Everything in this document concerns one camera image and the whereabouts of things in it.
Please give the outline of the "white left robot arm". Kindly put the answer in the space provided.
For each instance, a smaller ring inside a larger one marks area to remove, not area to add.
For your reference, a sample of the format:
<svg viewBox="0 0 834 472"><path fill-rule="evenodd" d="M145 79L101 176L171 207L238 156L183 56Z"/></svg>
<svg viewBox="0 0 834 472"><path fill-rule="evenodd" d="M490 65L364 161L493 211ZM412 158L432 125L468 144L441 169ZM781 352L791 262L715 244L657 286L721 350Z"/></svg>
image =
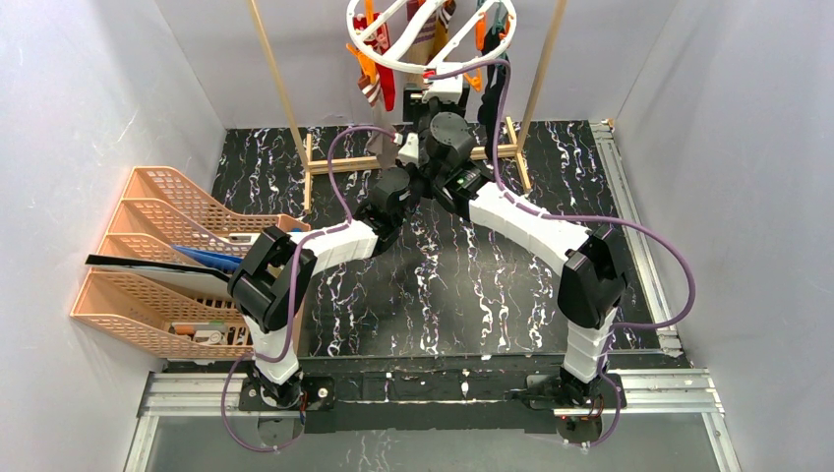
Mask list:
<svg viewBox="0 0 834 472"><path fill-rule="evenodd" d="M415 165L396 166L382 172L367 198L339 225L301 233L276 226L262 231L228 283L253 341L250 381L258 395L282 409L300 402L293 325L312 277L386 252L424 190Z"/></svg>

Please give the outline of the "red bear sock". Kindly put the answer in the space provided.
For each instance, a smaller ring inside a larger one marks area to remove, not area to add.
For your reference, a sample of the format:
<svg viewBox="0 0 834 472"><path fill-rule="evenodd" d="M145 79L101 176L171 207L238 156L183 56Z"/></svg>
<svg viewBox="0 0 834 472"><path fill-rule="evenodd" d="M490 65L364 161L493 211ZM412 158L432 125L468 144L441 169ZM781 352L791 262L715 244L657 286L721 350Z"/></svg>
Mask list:
<svg viewBox="0 0 834 472"><path fill-rule="evenodd" d="M390 41L386 25L377 29L374 38L370 41L370 45L374 48L375 52L380 55L388 51ZM377 64L377 71L380 78L385 110L391 112L395 106L396 99L396 87L393 71L380 63Z"/></svg>

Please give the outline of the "grey sock brown stripes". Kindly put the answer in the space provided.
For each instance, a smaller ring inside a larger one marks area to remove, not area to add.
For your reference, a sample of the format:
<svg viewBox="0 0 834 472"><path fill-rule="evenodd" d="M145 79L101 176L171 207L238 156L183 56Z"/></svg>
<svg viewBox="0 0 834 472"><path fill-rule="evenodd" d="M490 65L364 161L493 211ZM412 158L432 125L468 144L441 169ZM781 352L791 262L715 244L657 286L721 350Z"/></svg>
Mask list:
<svg viewBox="0 0 834 472"><path fill-rule="evenodd" d="M378 128L377 131L370 133L366 151L376 158L382 169L394 167L398 146L388 135L388 133L394 134L395 129L387 118L381 82L377 80L373 84L368 76L361 75L357 81L357 86L365 95L371 107L372 125Z"/></svg>

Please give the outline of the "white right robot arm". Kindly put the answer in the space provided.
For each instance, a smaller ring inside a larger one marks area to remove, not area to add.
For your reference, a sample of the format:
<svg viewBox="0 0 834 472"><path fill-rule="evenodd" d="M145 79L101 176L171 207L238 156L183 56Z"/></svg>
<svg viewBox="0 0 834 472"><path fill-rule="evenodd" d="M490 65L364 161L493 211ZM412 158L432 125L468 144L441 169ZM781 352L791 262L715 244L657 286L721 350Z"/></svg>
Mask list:
<svg viewBox="0 0 834 472"><path fill-rule="evenodd" d="M531 391L561 404L595 400L605 371L604 350L628 287L625 242L614 229L590 230L565 221L501 186L483 162L471 157L476 141L464 103L408 90L403 115L414 130L399 159L419 172L426 198L503 235L554 271L557 305L567 319L566 355L557 376Z"/></svg>

